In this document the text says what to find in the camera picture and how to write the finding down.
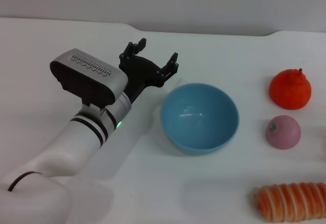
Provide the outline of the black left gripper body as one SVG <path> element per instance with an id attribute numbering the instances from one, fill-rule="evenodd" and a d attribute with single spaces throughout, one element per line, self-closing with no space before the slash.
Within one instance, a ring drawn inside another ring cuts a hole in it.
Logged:
<path id="1" fill-rule="evenodd" d="M 121 54 L 119 59 L 119 68 L 128 77 L 124 93 L 131 103 L 134 103 L 145 88 L 161 88 L 164 85 L 161 69 L 152 61 L 136 55 L 129 57 L 126 54 Z"/>

